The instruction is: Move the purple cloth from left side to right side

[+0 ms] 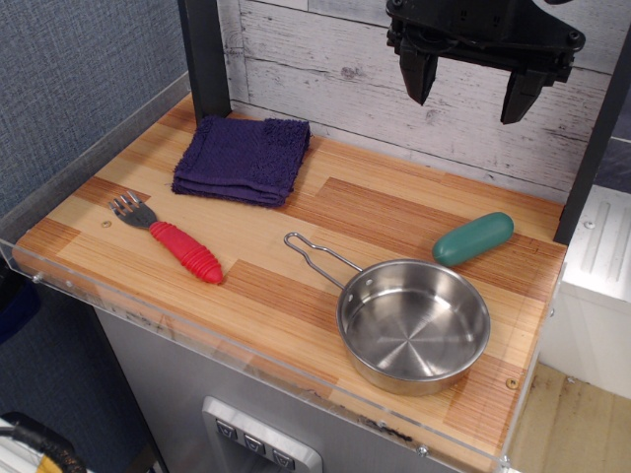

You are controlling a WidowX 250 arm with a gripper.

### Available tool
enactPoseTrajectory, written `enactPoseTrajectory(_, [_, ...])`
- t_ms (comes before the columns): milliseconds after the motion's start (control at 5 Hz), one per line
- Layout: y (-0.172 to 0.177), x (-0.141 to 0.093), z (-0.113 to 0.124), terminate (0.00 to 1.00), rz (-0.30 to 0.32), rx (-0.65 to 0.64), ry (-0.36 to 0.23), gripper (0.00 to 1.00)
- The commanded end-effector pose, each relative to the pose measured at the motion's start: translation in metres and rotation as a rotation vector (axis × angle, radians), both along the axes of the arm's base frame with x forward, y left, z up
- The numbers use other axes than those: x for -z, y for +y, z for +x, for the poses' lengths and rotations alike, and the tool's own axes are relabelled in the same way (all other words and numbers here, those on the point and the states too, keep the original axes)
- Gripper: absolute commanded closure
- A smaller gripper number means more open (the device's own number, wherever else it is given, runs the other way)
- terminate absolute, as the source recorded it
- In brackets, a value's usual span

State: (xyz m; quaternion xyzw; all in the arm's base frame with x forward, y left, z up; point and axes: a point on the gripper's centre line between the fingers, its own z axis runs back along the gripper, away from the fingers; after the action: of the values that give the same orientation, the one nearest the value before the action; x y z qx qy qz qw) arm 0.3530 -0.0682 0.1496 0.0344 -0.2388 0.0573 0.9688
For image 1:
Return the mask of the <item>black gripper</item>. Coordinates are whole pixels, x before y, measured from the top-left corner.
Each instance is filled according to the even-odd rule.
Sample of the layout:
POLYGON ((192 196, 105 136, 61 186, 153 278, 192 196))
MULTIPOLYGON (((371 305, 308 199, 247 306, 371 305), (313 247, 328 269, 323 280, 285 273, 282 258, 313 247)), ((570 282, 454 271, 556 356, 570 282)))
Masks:
POLYGON ((436 78, 438 59, 471 62, 511 72, 501 113, 503 124, 521 121, 549 86, 553 69, 571 64, 586 36, 533 1, 388 1, 388 44, 399 56, 408 95, 423 105, 436 78))

